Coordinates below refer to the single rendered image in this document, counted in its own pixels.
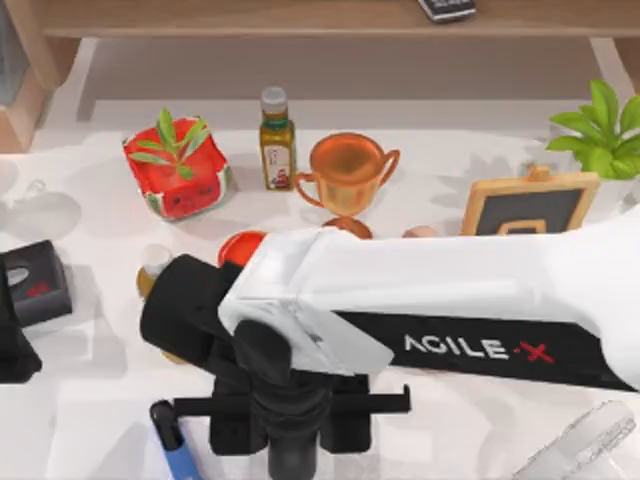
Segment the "blue and black stapler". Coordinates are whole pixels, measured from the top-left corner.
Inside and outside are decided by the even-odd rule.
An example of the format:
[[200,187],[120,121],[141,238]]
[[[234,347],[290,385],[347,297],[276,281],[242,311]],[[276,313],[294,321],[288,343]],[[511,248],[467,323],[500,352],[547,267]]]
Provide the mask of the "blue and black stapler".
[[168,400],[154,402],[149,415],[169,467],[171,480],[204,480]]

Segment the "clear glass bottle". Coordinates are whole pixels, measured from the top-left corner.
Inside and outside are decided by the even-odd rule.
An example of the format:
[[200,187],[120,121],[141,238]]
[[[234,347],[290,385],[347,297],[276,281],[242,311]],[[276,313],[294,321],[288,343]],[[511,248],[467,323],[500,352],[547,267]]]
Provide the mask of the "clear glass bottle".
[[510,480],[640,480],[640,420],[606,401],[569,424]]

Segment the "red cup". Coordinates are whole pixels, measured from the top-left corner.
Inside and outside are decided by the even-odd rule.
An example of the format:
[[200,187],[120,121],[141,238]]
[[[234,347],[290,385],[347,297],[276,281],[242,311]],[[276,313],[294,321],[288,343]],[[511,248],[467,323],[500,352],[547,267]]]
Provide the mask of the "red cup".
[[259,230],[245,230],[231,235],[218,250],[218,266],[223,266],[227,261],[246,265],[266,236],[266,232]]

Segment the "wooden framed blackboard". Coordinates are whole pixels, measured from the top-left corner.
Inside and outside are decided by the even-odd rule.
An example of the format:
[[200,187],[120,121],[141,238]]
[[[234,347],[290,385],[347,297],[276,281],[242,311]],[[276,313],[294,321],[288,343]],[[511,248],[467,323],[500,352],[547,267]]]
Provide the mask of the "wooden framed blackboard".
[[553,174],[547,165],[531,165],[525,176],[478,180],[470,188],[460,233],[492,236],[577,229],[599,185],[594,172]]

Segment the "bronze trophy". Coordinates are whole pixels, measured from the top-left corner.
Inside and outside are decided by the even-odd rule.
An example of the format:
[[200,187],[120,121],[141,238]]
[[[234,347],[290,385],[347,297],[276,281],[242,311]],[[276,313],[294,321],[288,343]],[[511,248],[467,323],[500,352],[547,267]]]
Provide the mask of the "bronze trophy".
[[325,227],[336,227],[360,239],[371,239],[370,228],[357,218],[373,202],[400,160],[400,151],[384,151],[373,139],[355,132],[331,134],[311,150],[309,173],[298,172],[294,186],[309,204],[333,217]]

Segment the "yellow liquid bottle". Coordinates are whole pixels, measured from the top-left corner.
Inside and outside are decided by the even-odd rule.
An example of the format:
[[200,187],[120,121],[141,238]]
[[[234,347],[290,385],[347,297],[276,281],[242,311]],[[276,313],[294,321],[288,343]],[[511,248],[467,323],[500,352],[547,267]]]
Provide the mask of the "yellow liquid bottle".
[[173,259],[172,252],[163,245],[151,244],[141,254],[141,266],[136,276],[136,287],[140,297],[146,300],[155,281]]

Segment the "olive oil bottle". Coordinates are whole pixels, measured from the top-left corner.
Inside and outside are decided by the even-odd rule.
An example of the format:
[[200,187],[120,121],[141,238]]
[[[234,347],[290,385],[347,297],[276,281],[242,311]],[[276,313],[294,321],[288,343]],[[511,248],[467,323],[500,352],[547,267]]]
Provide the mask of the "olive oil bottle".
[[296,145],[287,94],[280,86],[266,87],[260,104],[259,144],[265,187],[270,191],[290,191],[296,173]]

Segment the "red watermelon plant pot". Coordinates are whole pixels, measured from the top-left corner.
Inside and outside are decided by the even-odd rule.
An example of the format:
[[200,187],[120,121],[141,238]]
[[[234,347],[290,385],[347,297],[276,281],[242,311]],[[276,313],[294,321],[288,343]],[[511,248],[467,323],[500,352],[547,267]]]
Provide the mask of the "red watermelon plant pot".
[[145,203],[167,221],[221,205],[232,188],[231,167],[200,116],[175,117],[164,108],[122,148]]

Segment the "green leafy plant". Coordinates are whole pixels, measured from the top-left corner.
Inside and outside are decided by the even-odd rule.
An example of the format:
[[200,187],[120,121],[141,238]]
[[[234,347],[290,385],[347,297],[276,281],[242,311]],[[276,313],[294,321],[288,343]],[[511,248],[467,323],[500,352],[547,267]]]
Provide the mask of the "green leafy plant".
[[627,181],[640,176],[640,95],[622,104],[603,79],[590,82],[590,102],[576,111],[549,118],[564,129],[545,149],[569,152],[583,172],[605,180]]

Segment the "black box with red mark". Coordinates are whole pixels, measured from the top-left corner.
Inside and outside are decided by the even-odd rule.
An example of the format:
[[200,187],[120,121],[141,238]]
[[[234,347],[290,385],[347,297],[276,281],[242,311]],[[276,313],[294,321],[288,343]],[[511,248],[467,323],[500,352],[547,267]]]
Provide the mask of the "black box with red mark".
[[65,269],[50,240],[0,253],[9,291],[22,327],[30,327],[73,311]]

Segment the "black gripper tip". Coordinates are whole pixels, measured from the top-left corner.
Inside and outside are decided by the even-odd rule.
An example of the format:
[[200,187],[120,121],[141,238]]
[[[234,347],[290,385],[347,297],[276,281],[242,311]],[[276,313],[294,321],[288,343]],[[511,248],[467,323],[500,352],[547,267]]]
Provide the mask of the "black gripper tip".
[[42,369],[10,303],[0,302],[0,384],[24,384]]

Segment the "black book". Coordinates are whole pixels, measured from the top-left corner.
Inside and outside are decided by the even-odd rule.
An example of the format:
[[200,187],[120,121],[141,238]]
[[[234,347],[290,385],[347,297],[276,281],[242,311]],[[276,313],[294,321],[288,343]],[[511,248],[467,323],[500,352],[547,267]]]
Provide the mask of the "black book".
[[475,0],[417,0],[426,15],[435,23],[466,19],[476,13]]

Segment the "wooden shelf unit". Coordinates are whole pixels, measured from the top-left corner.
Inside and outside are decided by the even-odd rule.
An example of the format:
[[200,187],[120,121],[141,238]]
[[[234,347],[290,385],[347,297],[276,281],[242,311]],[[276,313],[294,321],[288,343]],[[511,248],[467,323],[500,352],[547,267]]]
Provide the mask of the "wooden shelf unit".
[[308,129],[543,130],[591,78],[640,93],[640,0],[477,0],[443,25],[417,0],[0,0],[5,27],[44,136],[164,106],[248,129],[273,84]]

